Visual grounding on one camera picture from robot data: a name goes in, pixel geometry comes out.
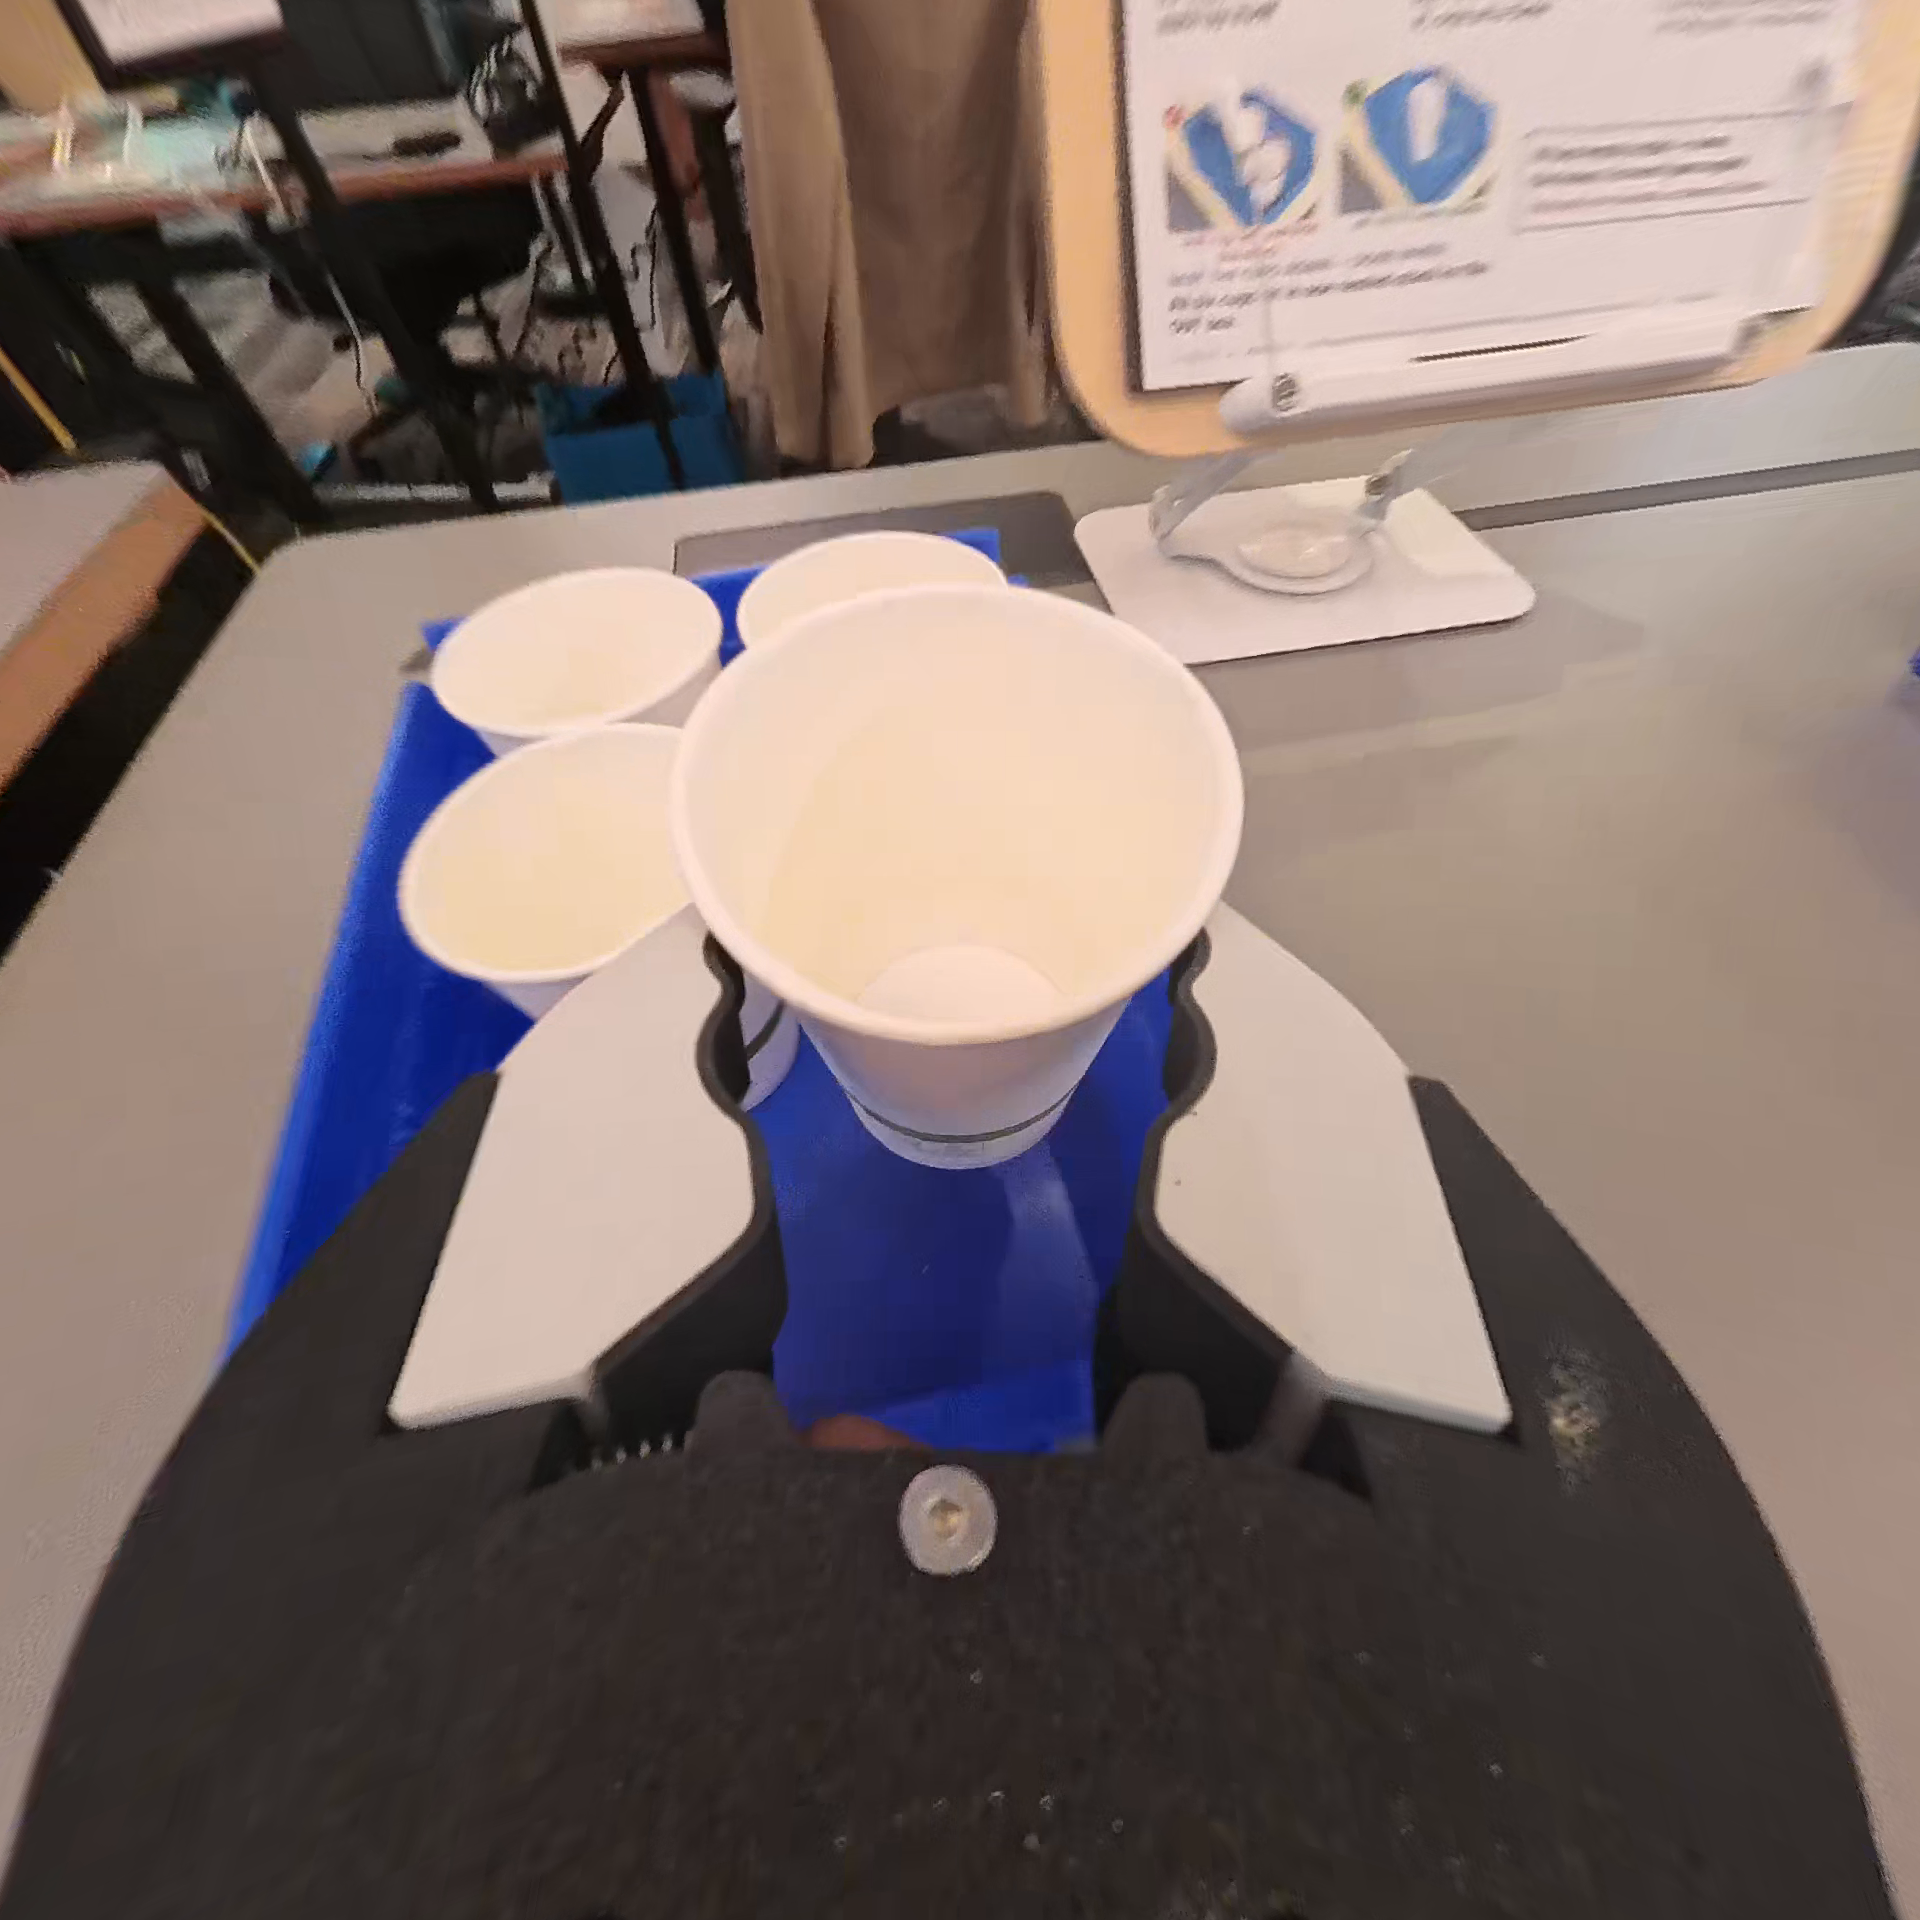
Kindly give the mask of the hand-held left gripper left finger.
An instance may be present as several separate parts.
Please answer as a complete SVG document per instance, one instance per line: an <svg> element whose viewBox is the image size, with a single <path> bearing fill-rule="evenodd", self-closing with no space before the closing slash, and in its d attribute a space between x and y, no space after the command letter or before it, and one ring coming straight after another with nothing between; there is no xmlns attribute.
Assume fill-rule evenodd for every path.
<svg viewBox="0 0 1920 1920"><path fill-rule="evenodd" d="M683 1440L715 1380L775 1374L782 1230L736 1011L736 965L679 911L505 1053L397 1429L572 1407L636 1453Z"/></svg>

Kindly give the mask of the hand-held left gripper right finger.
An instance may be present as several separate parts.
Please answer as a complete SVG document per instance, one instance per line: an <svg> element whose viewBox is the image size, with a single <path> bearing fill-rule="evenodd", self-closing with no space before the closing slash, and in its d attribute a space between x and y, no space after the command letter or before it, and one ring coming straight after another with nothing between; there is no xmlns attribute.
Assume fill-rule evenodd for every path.
<svg viewBox="0 0 1920 1920"><path fill-rule="evenodd" d="M1234 907L1174 965L1169 1018L1106 1289L1106 1417L1168 1374L1215 1453L1304 1454L1330 1407L1512 1429L1398 1050Z"/></svg>

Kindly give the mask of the blue plastic bin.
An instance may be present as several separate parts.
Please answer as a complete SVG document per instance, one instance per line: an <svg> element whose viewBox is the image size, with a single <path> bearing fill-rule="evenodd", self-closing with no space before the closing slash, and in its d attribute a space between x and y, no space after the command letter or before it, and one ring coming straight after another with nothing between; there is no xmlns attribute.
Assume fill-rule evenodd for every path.
<svg viewBox="0 0 1920 1920"><path fill-rule="evenodd" d="M414 684L347 875L227 1346L360 1196L530 1018L445 973L402 930L397 880L424 816L492 762ZM931 1447L1056 1453L1089 1436L1089 1346L1117 1277L1149 1124L1168 1111L1169 988L1133 993L1056 1130L989 1170L879 1148L831 1068L748 1001L752 1128L785 1260L778 1396L796 1429L864 1417Z"/></svg>

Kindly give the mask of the white paper cup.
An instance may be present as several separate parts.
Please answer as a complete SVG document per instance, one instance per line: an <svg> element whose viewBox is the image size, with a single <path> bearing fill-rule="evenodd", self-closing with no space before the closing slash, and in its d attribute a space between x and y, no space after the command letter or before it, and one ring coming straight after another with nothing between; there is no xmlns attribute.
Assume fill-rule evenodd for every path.
<svg viewBox="0 0 1920 1920"><path fill-rule="evenodd" d="M397 907L414 948L487 988L564 1059L698 1071L718 1014L723 1086L757 1111L800 1025L698 880L684 731L622 721L492 756L414 838Z"/></svg>
<svg viewBox="0 0 1920 1920"><path fill-rule="evenodd" d="M723 668L724 617L684 579L604 564L543 579L463 617L424 684L498 756L610 727L679 731Z"/></svg>
<svg viewBox="0 0 1920 1920"><path fill-rule="evenodd" d="M908 1163L985 1170L1048 1137L1206 930L1242 765L1204 681L1116 613L880 590L718 675L671 838L855 1120Z"/></svg>
<svg viewBox="0 0 1920 1920"><path fill-rule="evenodd" d="M757 569L733 608L742 651L782 637L804 613L880 590L1005 590L1001 564L971 540L912 528L872 528L800 546Z"/></svg>

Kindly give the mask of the instruction sheet on tablet stand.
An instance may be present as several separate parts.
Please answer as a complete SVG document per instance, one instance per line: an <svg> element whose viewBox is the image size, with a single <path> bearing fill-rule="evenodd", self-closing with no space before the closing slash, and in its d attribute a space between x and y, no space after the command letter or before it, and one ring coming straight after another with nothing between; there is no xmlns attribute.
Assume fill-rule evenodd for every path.
<svg viewBox="0 0 1920 1920"><path fill-rule="evenodd" d="M1639 316L1468 357L1296 357L1291 374L1132 389L1128 154L1109 0L1035 4L1052 337L1083 419L1174 473L1075 537L1109 613L1188 667L1429 637L1525 617L1534 590L1434 486L1507 420L1741 389L1847 326L1916 156L1916 4L1865 4L1850 104L1816 205L1808 308Z"/></svg>

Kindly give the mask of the blue fabric bag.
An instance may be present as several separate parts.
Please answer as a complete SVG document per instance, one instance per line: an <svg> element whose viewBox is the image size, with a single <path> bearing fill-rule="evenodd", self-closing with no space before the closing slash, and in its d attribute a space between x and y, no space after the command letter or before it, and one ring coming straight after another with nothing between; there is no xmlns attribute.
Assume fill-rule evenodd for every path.
<svg viewBox="0 0 1920 1920"><path fill-rule="evenodd" d="M659 420L641 402L604 386L537 386L543 452L563 506L724 489L745 482L729 395L718 374L673 374L665 386L673 477Z"/></svg>

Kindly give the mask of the grey side table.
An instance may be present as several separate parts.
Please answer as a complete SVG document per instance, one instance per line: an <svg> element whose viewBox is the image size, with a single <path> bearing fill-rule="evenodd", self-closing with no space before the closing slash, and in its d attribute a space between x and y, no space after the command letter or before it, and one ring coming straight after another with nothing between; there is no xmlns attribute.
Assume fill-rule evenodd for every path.
<svg viewBox="0 0 1920 1920"><path fill-rule="evenodd" d="M160 465L0 486L0 781L14 785L106 662L158 613L210 518Z"/></svg>

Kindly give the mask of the printed instruction sheet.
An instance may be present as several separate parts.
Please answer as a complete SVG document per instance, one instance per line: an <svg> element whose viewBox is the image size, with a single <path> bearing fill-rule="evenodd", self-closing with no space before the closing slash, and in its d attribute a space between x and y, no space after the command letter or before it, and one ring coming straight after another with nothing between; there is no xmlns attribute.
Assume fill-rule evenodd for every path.
<svg viewBox="0 0 1920 1920"><path fill-rule="evenodd" d="M1109 4L1128 386L1808 308L1865 4Z"/></svg>

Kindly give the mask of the beige hanging coat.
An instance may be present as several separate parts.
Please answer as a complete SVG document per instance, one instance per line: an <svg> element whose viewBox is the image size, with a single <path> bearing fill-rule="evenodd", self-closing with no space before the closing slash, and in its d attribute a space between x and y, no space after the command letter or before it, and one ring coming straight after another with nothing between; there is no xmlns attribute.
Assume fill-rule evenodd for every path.
<svg viewBox="0 0 1920 1920"><path fill-rule="evenodd" d="M1052 415L1035 7L733 0L762 381L785 465L864 469L879 420Z"/></svg>

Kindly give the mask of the dark wooden desk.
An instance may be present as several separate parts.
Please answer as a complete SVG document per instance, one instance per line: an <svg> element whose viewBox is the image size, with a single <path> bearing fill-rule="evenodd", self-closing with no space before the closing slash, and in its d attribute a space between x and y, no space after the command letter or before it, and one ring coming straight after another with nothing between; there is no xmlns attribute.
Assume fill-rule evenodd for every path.
<svg viewBox="0 0 1920 1920"><path fill-rule="evenodd" d="M397 420L375 406L379 345L408 386L402 419L438 424L438 406L463 419L470 451L445 465L492 506L473 429L487 374L458 364L445 332L470 316L498 345L487 291L535 261L545 182L564 175L563 147L490 154L470 112L432 100L316 112L301 134L344 141L316 156L336 229L313 226L303 175L255 117L141 122L127 96L14 128L3 350L54 364L39 386L14 374L20 406L64 451L137 439L179 482L210 469L301 528L330 526L301 444L277 435L183 296L195 282L244 277L244 321L277 314L354 353L369 424L347 444Z"/></svg>

